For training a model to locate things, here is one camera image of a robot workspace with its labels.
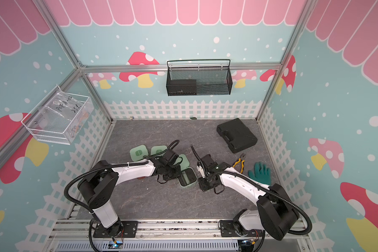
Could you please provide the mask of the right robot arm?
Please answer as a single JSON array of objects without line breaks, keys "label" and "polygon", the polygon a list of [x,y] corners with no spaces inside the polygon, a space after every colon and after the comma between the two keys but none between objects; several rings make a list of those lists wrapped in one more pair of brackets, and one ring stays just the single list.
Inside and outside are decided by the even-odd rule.
[{"label": "right robot arm", "polygon": [[276,240],[282,240],[286,234],[303,236],[312,231],[310,217],[291,201],[279,184],[270,186],[256,182],[225,162],[218,164],[209,154],[197,157],[197,169],[201,174],[198,181],[202,191],[213,190],[218,194],[217,187],[230,188],[256,205],[256,210],[241,210],[228,227],[221,227],[222,230],[237,236],[255,231]]}]

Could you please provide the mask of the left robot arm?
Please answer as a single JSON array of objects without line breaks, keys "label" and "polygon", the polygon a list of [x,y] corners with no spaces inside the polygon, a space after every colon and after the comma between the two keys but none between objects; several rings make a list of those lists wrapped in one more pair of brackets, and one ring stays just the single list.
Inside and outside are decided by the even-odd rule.
[{"label": "left robot arm", "polygon": [[124,231],[123,223],[111,203],[114,188],[119,184],[140,177],[162,178],[161,184],[181,175],[183,159],[172,149],[138,162],[110,164],[99,161],[90,171],[72,179],[64,189],[67,200],[88,210],[93,221],[102,225],[109,237]]}]

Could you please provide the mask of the green case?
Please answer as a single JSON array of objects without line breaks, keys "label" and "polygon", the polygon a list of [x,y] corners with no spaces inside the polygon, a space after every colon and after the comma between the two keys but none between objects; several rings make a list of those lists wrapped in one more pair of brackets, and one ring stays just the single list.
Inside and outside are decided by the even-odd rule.
[{"label": "green case", "polygon": [[149,155],[147,147],[143,144],[132,148],[129,153],[133,162],[141,161]]},{"label": "green case", "polygon": [[197,182],[196,174],[192,167],[190,167],[190,162],[184,154],[179,155],[181,175],[178,177],[178,181],[181,187],[186,188]]},{"label": "green case", "polygon": [[154,146],[151,148],[150,155],[151,156],[163,155],[166,152],[167,148],[168,148],[167,146]]}]

